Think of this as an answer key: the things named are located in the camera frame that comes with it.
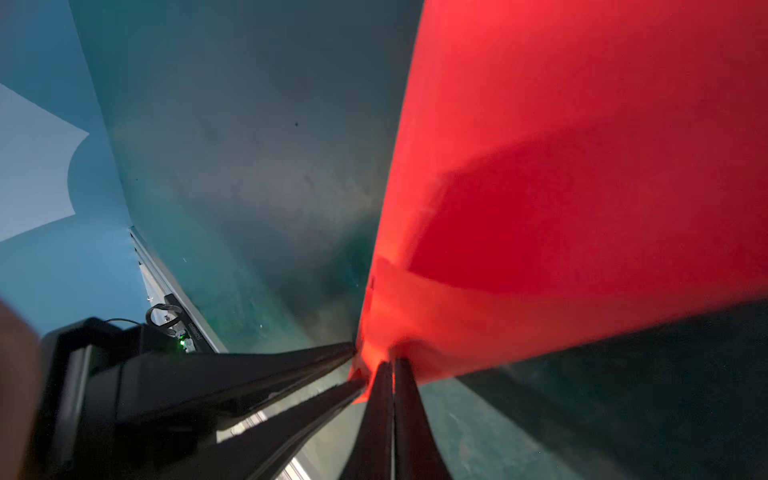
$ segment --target white shape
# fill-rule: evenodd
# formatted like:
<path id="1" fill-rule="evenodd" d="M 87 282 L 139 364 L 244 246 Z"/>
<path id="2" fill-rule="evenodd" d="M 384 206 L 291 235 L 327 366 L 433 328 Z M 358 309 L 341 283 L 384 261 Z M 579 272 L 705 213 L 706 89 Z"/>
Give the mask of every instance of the white shape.
<path id="1" fill-rule="evenodd" d="M 0 242 L 74 215 L 67 172 L 87 136 L 0 84 Z"/>

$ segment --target red sheet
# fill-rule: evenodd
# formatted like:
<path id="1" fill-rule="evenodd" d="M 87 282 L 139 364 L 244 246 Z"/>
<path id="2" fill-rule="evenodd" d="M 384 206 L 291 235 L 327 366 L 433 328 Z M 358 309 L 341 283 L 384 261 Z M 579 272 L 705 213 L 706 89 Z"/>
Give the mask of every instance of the red sheet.
<path id="1" fill-rule="evenodd" d="M 767 14 L 427 0 L 353 375 L 397 349 L 430 381 L 766 295 Z"/>

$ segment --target blue wall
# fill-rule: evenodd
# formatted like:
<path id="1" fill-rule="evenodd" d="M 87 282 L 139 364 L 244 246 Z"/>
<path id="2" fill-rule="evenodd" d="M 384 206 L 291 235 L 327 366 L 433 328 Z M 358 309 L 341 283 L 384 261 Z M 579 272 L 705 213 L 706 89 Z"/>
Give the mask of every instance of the blue wall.
<path id="1" fill-rule="evenodd" d="M 0 84 L 89 133 L 69 167 L 75 215 L 0 242 L 0 296 L 40 334 L 88 316 L 142 319 L 131 219 L 66 0 L 3 0 Z"/>

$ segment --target red fabric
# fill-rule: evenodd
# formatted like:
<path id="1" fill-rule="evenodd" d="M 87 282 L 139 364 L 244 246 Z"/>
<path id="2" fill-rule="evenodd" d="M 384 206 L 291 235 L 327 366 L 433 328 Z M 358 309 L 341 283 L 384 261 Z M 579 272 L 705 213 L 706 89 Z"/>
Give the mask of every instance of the red fabric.
<path id="1" fill-rule="evenodd" d="M 768 293 L 768 3 L 427 0 L 366 304 L 439 379 Z"/>

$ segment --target brown blurred object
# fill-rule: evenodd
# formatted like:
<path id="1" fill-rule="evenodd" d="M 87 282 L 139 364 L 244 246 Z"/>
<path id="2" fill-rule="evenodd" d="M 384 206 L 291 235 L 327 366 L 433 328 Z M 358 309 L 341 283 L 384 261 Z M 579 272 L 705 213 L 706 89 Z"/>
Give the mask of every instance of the brown blurred object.
<path id="1" fill-rule="evenodd" d="M 0 301 L 0 480 L 17 478 L 40 387 L 38 337 Z"/>

